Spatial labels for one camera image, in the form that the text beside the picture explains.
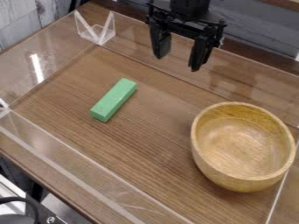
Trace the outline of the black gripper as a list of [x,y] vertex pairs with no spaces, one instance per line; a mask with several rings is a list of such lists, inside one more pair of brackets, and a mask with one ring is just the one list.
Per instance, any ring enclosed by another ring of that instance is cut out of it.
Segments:
[[171,33],[193,40],[188,67],[199,71],[207,63],[227,26],[211,11],[211,0],[148,0],[145,22],[149,27],[153,56],[161,59],[171,51]]

